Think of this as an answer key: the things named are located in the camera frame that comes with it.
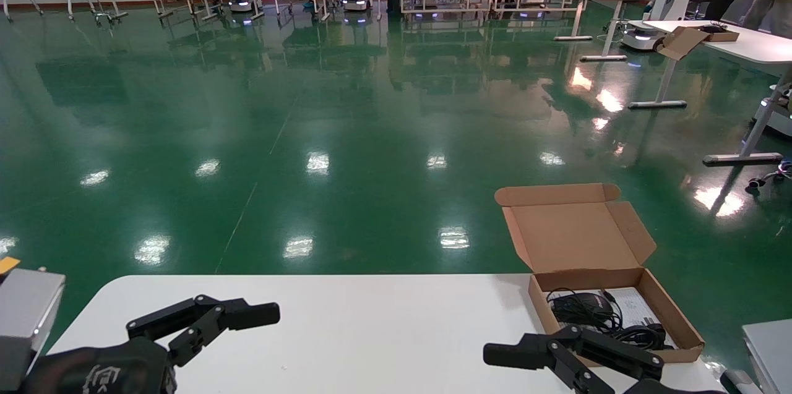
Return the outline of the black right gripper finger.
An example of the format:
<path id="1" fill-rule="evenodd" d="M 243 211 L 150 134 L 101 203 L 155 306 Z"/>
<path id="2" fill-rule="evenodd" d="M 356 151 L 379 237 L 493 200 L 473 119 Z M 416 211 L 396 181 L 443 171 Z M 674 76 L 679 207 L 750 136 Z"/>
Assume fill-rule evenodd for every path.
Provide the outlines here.
<path id="1" fill-rule="evenodd" d="M 483 361 L 489 366 L 511 369 L 548 369 L 575 393 L 613 392 L 610 385 L 559 343 L 487 343 L 483 347 Z"/>
<path id="2" fill-rule="evenodd" d="M 664 361 L 656 354 L 578 325 L 551 335 L 524 334 L 518 343 L 559 343 L 585 366 L 591 361 L 636 380 L 661 380 L 664 368 Z"/>

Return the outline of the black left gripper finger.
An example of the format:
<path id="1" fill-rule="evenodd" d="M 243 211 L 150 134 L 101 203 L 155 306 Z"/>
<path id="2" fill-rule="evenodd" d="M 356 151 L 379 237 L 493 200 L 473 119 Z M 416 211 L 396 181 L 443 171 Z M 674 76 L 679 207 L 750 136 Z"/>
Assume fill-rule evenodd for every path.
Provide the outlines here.
<path id="1" fill-rule="evenodd" d="M 130 339 L 144 337 L 160 340 L 187 330 L 204 336 L 216 336 L 225 331 L 274 325 L 280 319 L 277 302 L 252 306 L 243 298 L 218 300 L 208 295 L 197 295 L 131 320 L 127 323 L 126 331 Z"/>
<path id="2" fill-rule="evenodd" d="M 279 312 L 208 312 L 169 343 L 170 363 L 183 367 L 225 331 L 279 323 Z"/>

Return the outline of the black covered right gripper body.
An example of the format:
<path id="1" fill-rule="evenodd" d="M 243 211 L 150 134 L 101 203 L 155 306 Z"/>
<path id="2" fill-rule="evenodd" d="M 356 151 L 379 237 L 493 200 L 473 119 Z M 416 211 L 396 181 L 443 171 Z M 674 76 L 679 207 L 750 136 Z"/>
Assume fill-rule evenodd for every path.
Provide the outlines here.
<path id="1" fill-rule="evenodd" d="M 671 388 L 666 385 L 662 385 L 661 382 L 657 382 L 657 380 L 653 379 L 642 379 L 632 385 L 630 388 L 626 389 L 624 394 L 724 394 L 724 391 L 720 390 L 698 390 L 698 391 L 690 391 L 690 390 L 682 390 L 677 388 Z"/>

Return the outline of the black covered left gripper body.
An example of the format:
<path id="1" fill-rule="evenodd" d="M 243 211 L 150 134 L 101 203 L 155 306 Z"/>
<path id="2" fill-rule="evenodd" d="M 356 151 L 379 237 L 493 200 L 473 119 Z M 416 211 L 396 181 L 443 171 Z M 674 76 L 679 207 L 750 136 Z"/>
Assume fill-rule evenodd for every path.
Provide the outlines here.
<path id="1" fill-rule="evenodd" d="M 109 347 L 79 347 L 40 358 L 26 393 L 175 393 L 167 350 L 146 338 Z"/>

